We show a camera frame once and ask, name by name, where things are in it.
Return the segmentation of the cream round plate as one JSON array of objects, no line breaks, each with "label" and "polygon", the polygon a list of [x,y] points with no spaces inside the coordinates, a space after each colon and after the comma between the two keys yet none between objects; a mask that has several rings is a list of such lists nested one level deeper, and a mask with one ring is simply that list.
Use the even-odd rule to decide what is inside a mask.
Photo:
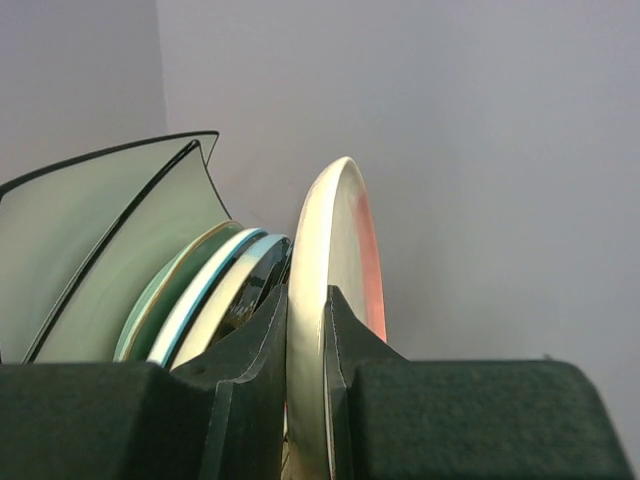
[{"label": "cream round plate", "polygon": [[196,316],[170,369],[202,354],[249,320],[280,282],[290,246],[287,236],[268,234],[239,256]]}]

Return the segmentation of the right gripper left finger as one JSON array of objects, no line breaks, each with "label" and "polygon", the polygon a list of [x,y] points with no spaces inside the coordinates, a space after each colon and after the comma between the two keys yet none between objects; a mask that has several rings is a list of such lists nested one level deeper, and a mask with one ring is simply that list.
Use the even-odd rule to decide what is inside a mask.
[{"label": "right gripper left finger", "polygon": [[276,479],[287,291],[207,352],[152,363],[5,365],[5,479]]}]

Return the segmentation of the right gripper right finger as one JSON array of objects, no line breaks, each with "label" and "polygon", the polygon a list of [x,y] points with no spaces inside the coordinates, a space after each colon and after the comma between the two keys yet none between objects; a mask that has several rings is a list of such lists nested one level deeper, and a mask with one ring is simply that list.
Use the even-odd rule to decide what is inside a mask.
[{"label": "right gripper right finger", "polygon": [[324,306],[335,479],[630,479],[601,396],[556,360],[411,361]]}]

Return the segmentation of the pink and cream plate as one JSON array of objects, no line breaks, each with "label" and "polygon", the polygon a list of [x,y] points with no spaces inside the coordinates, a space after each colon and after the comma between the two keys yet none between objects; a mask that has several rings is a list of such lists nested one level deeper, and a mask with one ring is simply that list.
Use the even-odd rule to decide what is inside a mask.
[{"label": "pink and cream plate", "polygon": [[328,479],[333,455],[326,393],[324,306],[337,286],[355,316],[387,338],[378,245],[366,186],[355,161],[342,157],[314,180],[295,236],[289,284],[286,405],[291,473]]}]

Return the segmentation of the white blue rimmed plate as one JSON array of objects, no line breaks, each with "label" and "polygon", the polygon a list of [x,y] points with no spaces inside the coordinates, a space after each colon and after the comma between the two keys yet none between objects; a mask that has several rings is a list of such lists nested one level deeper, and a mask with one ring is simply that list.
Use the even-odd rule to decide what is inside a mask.
[{"label": "white blue rimmed plate", "polygon": [[207,293],[224,277],[238,256],[253,242],[264,237],[267,232],[261,228],[244,229],[227,240],[187,285],[178,301],[164,321],[146,360],[160,366],[166,366],[173,350],[178,346],[190,320],[196,315],[198,307]]}]

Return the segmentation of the large square green plate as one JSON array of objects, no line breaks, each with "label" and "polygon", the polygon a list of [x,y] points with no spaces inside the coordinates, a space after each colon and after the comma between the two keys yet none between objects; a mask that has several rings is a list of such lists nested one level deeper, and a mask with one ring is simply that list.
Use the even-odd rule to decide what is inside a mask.
[{"label": "large square green plate", "polygon": [[192,141],[208,161],[218,137],[209,130],[139,140],[2,184],[2,362],[25,359],[72,276],[153,175]]}]

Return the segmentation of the green round plate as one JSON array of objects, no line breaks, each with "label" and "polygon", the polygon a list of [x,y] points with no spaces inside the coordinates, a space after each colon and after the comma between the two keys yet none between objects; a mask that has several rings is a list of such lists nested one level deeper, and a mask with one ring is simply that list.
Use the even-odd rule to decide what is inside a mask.
[{"label": "green round plate", "polygon": [[224,221],[185,245],[151,279],[142,291],[121,330],[113,360],[145,360],[171,310],[184,290],[231,237],[243,229],[234,220]]}]

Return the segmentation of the black glazed plate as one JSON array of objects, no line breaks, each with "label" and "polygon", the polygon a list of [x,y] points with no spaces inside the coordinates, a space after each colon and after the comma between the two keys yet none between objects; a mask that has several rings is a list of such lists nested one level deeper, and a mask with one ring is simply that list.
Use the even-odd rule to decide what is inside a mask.
[{"label": "black glazed plate", "polygon": [[253,243],[236,261],[211,299],[217,321],[209,346],[245,323],[276,286],[290,256],[291,240],[269,234]]}]

